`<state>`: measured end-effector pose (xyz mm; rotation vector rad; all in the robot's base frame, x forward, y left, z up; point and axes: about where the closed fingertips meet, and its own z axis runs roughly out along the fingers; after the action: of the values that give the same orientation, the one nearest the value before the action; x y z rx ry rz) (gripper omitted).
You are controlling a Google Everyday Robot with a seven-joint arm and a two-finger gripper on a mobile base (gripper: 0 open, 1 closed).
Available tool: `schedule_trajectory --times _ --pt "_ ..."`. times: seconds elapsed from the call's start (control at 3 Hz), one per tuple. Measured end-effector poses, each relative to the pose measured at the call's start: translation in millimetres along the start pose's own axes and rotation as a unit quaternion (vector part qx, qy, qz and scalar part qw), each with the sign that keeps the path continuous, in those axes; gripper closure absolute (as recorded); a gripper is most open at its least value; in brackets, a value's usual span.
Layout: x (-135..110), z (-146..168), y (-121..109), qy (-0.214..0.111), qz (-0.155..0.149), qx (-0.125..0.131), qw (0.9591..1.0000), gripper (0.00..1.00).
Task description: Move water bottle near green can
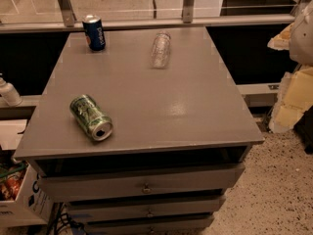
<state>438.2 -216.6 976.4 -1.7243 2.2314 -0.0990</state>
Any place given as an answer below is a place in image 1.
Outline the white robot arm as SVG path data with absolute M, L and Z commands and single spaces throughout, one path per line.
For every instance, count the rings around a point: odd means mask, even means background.
M 313 66 L 313 0 L 295 18 L 291 28 L 290 57 L 306 66 Z

